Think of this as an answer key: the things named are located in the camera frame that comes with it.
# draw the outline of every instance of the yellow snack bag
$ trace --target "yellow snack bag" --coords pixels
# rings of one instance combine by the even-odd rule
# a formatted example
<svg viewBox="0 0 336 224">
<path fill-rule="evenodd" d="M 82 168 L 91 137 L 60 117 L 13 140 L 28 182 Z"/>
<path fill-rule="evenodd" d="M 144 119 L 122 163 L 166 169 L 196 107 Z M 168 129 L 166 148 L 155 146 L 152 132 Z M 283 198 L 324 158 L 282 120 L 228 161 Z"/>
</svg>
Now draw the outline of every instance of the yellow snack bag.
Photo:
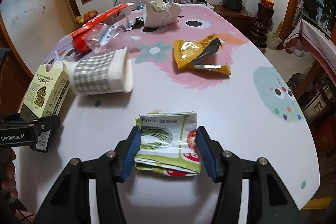
<svg viewBox="0 0 336 224">
<path fill-rule="evenodd" d="M 181 39 L 174 40 L 174 59 L 178 69 L 209 70 L 231 75 L 228 65 L 211 65 L 201 62 L 216 53 L 222 43 L 216 34 L 204 38 L 202 41 L 191 42 Z"/>
</svg>

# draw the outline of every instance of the tiled floor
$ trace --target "tiled floor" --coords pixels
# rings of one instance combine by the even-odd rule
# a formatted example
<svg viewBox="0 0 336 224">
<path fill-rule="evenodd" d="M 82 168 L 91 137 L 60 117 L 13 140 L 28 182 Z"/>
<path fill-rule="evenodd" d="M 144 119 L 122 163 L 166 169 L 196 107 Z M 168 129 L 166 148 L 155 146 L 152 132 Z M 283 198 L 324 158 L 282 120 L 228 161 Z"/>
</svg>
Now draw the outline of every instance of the tiled floor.
<svg viewBox="0 0 336 224">
<path fill-rule="evenodd" d="M 293 74 L 303 73 L 309 69 L 315 60 L 307 52 L 302 57 L 297 57 L 295 54 L 288 54 L 285 51 L 279 50 L 274 51 L 269 48 L 266 49 L 265 57 L 286 82 Z"/>
</svg>

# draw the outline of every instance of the barcode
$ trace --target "barcode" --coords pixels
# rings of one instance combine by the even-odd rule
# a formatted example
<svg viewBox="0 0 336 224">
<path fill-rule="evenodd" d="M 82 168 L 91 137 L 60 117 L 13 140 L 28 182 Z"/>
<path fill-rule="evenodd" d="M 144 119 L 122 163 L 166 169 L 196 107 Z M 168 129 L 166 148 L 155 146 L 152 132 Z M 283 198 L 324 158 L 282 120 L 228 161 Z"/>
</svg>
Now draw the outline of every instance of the barcode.
<svg viewBox="0 0 336 224">
<path fill-rule="evenodd" d="M 50 135 L 50 130 L 46 132 L 42 132 L 41 135 L 37 137 L 39 142 L 36 144 L 36 149 L 40 149 L 44 151 L 47 150 L 49 135 Z"/>
</svg>

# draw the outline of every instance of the screw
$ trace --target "screw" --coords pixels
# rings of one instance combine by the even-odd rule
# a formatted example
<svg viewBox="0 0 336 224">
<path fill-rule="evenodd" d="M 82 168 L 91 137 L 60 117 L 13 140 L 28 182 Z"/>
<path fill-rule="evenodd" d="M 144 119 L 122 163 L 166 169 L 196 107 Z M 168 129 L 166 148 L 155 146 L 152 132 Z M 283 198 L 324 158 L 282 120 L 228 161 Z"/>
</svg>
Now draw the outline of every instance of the screw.
<svg viewBox="0 0 336 224">
<path fill-rule="evenodd" d="M 259 163 L 262 164 L 262 165 L 266 165 L 268 163 L 268 161 L 265 158 L 260 158 Z"/>
<path fill-rule="evenodd" d="M 230 158 L 230 157 L 232 156 L 232 153 L 231 153 L 230 151 L 228 151 L 228 150 L 225 150 L 225 151 L 223 152 L 223 156 L 224 156 L 225 158 Z"/>
<path fill-rule="evenodd" d="M 109 158 L 113 158 L 116 155 L 116 153 L 113 150 L 110 150 L 106 153 L 106 156 Z"/>
<path fill-rule="evenodd" d="M 72 165 L 77 165 L 78 163 L 80 163 L 80 161 L 81 160 L 79 158 L 73 158 L 73 159 L 70 160 L 70 163 Z"/>
</svg>

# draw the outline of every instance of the crumpled tissue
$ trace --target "crumpled tissue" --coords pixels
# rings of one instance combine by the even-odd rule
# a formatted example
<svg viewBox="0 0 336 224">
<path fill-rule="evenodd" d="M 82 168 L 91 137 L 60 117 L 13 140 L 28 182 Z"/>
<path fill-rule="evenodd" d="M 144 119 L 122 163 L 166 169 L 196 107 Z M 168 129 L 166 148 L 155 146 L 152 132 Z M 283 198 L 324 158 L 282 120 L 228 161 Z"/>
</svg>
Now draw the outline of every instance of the crumpled tissue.
<svg viewBox="0 0 336 224">
<path fill-rule="evenodd" d="M 158 28 L 176 21 L 182 12 L 181 4 L 163 0 L 147 0 L 142 10 L 145 27 Z"/>
</svg>

